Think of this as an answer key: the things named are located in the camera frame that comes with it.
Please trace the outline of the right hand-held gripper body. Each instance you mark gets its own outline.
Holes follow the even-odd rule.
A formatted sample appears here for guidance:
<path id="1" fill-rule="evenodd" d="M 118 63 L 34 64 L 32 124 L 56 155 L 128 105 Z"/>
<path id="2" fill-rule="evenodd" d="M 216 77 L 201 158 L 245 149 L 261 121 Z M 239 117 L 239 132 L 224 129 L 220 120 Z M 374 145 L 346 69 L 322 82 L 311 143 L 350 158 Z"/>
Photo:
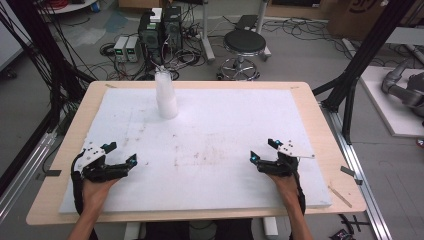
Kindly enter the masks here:
<path id="1" fill-rule="evenodd" d="M 314 158 L 315 154 L 299 155 L 293 150 L 294 145 L 291 142 L 283 143 L 277 151 L 277 158 L 273 161 L 265 160 L 266 164 L 259 165 L 261 173 L 287 177 L 298 171 L 299 161 L 301 158 Z"/>

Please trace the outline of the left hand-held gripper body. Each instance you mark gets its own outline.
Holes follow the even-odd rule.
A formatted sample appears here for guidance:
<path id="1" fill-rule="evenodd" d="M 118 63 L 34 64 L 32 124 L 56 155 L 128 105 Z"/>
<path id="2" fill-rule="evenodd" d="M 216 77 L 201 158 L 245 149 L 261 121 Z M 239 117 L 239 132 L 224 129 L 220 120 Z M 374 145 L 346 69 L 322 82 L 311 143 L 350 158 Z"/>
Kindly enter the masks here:
<path id="1" fill-rule="evenodd" d="M 129 171 L 118 169 L 119 164 L 108 165 L 106 155 L 101 152 L 101 146 L 90 142 L 82 152 L 76 156 L 71 165 L 71 179 L 73 182 L 88 179 L 91 182 L 101 183 L 126 177 Z"/>

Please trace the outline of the person's right hand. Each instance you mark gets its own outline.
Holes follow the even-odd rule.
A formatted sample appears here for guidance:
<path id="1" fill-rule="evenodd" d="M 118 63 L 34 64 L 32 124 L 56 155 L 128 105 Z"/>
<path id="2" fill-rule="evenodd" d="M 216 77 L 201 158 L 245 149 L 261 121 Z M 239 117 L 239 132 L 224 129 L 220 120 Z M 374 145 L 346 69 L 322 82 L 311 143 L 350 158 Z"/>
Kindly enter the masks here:
<path id="1" fill-rule="evenodd" d="M 276 188 L 286 207 L 298 206 L 298 187 L 294 176 L 280 177 L 269 175 L 269 178 L 275 183 Z"/>

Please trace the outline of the white foam mat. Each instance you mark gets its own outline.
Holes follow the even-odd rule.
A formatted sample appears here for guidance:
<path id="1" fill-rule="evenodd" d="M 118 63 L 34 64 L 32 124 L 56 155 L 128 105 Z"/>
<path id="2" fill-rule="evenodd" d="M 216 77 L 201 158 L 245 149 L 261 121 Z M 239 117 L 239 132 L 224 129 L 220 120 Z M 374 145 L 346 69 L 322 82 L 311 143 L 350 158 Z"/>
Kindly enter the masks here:
<path id="1" fill-rule="evenodd" d="M 115 142 L 109 164 L 137 155 L 138 164 L 112 187 L 107 212 L 279 208 L 272 181 L 250 162 L 250 152 L 275 160 L 268 139 L 315 154 L 289 90 L 179 89 L 179 113 L 159 115 L 152 89 L 110 88 L 84 142 Z M 299 161 L 309 208 L 332 204 L 316 154 Z"/>

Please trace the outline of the white plastic bottle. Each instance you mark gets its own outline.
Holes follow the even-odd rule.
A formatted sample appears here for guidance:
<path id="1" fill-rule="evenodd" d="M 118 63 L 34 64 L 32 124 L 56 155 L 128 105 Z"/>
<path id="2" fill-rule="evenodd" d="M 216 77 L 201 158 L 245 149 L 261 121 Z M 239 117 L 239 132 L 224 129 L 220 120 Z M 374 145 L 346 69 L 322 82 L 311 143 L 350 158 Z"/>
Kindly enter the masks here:
<path id="1" fill-rule="evenodd" d="M 170 73 L 156 72 L 155 83 L 159 115 L 164 119 L 175 118 L 178 115 L 178 106 Z"/>

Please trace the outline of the person's right leg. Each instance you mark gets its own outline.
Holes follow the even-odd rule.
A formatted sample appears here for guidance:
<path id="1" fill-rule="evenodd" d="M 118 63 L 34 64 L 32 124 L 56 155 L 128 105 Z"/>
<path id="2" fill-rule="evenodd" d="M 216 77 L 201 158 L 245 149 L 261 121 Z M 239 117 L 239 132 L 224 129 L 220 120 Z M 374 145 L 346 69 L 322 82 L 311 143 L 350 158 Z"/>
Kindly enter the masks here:
<path id="1" fill-rule="evenodd" d="M 252 219 L 216 220 L 215 240 L 254 240 Z"/>

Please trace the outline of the person's leg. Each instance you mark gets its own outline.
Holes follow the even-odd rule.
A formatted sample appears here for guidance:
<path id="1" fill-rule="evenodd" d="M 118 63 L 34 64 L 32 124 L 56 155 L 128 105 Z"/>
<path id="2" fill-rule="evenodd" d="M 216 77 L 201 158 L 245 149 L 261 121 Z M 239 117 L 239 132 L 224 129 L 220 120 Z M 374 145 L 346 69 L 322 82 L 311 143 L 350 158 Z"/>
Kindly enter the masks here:
<path id="1" fill-rule="evenodd" d="M 216 220 L 215 240 L 254 240 L 252 219 Z"/>
<path id="2" fill-rule="evenodd" d="M 145 240 L 190 240 L 189 223 L 149 222 L 146 224 Z"/>

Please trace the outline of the grey bench power supply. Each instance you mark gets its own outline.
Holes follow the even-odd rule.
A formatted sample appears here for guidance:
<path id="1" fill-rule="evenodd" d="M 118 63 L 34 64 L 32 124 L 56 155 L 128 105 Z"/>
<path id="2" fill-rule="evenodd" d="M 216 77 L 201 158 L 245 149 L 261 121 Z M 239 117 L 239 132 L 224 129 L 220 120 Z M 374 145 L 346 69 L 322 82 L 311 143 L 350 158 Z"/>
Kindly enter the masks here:
<path id="1" fill-rule="evenodd" d="M 126 53 L 127 41 L 128 41 L 127 37 L 121 36 L 114 45 L 115 58 L 120 63 L 124 63 L 128 61 L 128 57 Z"/>
<path id="2" fill-rule="evenodd" d="M 139 60 L 139 39 L 136 36 L 130 36 L 128 38 L 126 43 L 126 52 L 129 62 L 137 62 Z"/>

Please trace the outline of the black round stool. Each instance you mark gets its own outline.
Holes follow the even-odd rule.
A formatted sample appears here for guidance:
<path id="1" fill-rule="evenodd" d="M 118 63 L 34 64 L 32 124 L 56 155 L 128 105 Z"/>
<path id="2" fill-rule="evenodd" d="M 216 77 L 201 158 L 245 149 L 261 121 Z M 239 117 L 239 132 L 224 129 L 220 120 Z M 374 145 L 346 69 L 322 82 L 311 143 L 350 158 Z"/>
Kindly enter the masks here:
<path id="1" fill-rule="evenodd" d="M 257 66 L 249 57 L 261 55 L 265 51 L 266 40 L 251 30 L 234 30 L 223 39 L 224 48 L 235 55 L 226 59 L 216 74 L 218 80 L 253 81 L 260 76 Z"/>

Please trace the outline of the grey metal desk leg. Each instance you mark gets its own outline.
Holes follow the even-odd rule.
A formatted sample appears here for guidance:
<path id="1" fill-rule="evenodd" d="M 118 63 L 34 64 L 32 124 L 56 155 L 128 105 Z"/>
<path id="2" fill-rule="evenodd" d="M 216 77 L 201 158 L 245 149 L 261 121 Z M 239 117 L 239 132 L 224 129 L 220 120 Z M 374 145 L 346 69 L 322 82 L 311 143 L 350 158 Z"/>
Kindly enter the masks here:
<path id="1" fill-rule="evenodd" d="M 262 34 L 262 28 L 264 24 L 264 19 L 266 15 L 266 9 L 268 5 L 269 0 L 260 0 L 259 10 L 258 10 L 258 19 L 256 24 L 256 32 L 261 35 Z M 266 62 L 270 57 L 272 56 L 270 50 L 268 49 L 268 46 L 264 47 L 263 52 L 261 53 L 261 59 Z"/>
<path id="2" fill-rule="evenodd" d="M 208 38 L 208 3 L 208 0 L 202 0 L 202 32 L 200 37 L 207 63 L 212 64 L 215 61 L 215 54 Z"/>

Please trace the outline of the white panel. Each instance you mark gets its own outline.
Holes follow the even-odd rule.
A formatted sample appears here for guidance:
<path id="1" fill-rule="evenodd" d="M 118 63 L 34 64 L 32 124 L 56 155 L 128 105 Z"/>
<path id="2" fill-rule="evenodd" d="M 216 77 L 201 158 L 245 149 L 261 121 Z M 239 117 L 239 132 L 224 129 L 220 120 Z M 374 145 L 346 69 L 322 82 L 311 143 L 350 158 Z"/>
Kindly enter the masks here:
<path id="1" fill-rule="evenodd" d="M 22 24 L 6 0 L 0 0 L 0 16 L 4 16 L 7 21 L 11 21 L 13 29 L 20 37 L 22 37 L 22 34 L 19 32 Z M 4 70 L 21 52 L 21 45 L 0 21 L 0 72 Z"/>

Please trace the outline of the white round table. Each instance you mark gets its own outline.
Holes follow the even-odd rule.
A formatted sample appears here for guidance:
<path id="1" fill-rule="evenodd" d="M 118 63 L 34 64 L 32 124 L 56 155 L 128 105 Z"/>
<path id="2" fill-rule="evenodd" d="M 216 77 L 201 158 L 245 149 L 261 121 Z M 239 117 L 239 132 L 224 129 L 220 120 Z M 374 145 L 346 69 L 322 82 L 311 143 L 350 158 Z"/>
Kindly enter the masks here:
<path id="1" fill-rule="evenodd" d="M 72 0 L 43 0 L 38 7 L 42 14 L 69 13 L 89 7 L 97 0 L 81 0 L 81 3 L 73 3 Z"/>

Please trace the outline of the aluminium floor rail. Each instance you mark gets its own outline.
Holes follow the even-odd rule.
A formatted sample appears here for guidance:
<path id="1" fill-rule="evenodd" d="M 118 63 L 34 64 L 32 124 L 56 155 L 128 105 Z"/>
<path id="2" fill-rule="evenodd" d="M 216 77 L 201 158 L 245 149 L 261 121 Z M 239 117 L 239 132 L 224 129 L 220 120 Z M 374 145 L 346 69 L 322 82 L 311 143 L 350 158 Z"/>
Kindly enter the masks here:
<path id="1" fill-rule="evenodd" d="M 10 210 L 54 145 L 56 138 L 56 133 L 45 133 L 30 148 L 29 154 L 23 158 L 23 166 L 0 197 L 0 224 L 7 218 Z"/>
<path id="2" fill-rule="evenodd" d="M 330 129 L 333 131 L 336 142 L 344 156 L 346 164 L 349 169 L 355 171 L 353 179 L 363 180 L 361 186 L 357 185 L 361 196 L 366 204 L 366 215 L 376 240 L 393 240 L 392 235 L 388 229 L 386 221 L 380 211 L 376 198 L 371 190 L 371 187 L 366 178 L 365 172 L 361 166 L 359 158 L 355 152 L 354 147 L 348 143 L 342 135 L 342 119 L 335 112 L 322 108 L 322 112 L 328 122 Z"/>

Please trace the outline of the black floor bracket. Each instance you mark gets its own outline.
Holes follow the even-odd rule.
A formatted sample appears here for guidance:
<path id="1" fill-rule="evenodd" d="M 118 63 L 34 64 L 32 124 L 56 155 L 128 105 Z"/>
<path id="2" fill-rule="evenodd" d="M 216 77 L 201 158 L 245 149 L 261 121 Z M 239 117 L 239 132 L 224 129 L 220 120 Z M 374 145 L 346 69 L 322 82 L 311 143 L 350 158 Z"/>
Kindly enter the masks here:
<path id="1" fill-rule="evenodd" d="M 356 216 L 353 216 L 352 220 L 349 220 L 345 214 L 339 214 L 341 218 L 341 223 L 344 224 L 347 228 L 349 234 L 354 235 L 356 232 L 361 232 L 362 226 L 369 226 L 369 222 L 361 222 L 357 219 Z"/>

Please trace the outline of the black metal frame post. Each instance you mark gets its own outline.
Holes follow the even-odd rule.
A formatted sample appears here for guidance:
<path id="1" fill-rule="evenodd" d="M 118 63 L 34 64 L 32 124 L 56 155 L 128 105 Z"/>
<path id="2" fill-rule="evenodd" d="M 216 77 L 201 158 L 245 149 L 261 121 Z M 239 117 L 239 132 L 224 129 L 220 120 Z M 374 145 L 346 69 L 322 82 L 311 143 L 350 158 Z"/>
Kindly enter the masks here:
<path id="1" fill-rule="evenodd" d="M 81 103 L 88 85 L 96 78 L 79 70 L 73 57 L 65 57 L 56 43 L 44 17 L 39 13 L 39 0 L 6 0 L 24 29 L 23 40 L 16 24 L 6 14 L 0 14 L 0 21 L 18 41 L 28 55 L 47 88 L 50 91 L 50 110 L 47 114 L 49 130 L 60 123 L 60 113 L 67 107 L 76 110 Z"/>
<path id="2" fill-rule="evenodd" d="M 351 144 L 351 122 L 356 85 L 363 72 L 414 3 L 415 0 L 389 0 L 385 10 L 345 70 L 337 78 L 312 90 L 314 96 L 330 90 L 329 96 L 321 104 L 332 113 L 337 113 L 340 104 L 345 102 L 341 133 L 348 144 Z"/>

